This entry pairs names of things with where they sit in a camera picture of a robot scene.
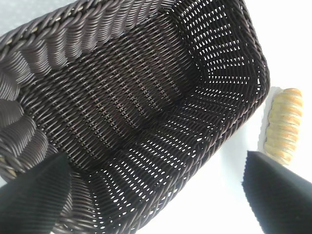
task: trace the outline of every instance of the white table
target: white table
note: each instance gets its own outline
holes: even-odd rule
[[[70,2],[0,0],[0,35]],[[312,181],[308,142],[311,132],[308,121],[312,93],[309,87],[312,78],[312,3],[307,0],[246,0],[246,4],[271,72],[273,88],[267,102],[138,234],[263,233],[245,198],[241,181],[247,150],[262,150],[267,114],[277,87],[296,87],[303,91],[305,107],[301,140],[290,168]]]

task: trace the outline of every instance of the woven basket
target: woven basket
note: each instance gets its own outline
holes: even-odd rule
[[[0,38],[0,174],[66,152],[53,232],[135,233],[269,86],[243,0],[79,0]]]

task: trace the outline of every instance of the bread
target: bread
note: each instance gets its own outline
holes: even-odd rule
[[[285,89],[273,100],[264,150],[281,164],[288,165],[296,151],[302,107],[302,94],[298,89]]]

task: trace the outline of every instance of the baked bread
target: baked bread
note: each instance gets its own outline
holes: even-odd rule
[[[281,164],[288,165],[297,148],[302,106],[302,94],[298,89],[285,89],[273,100],[264,150]]]

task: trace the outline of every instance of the wicker basket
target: wicker basket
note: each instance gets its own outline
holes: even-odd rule
[[[0,174],[66,152],[53,231],[135,233],[269,86],[243,0],[79,0],[0,38]]]

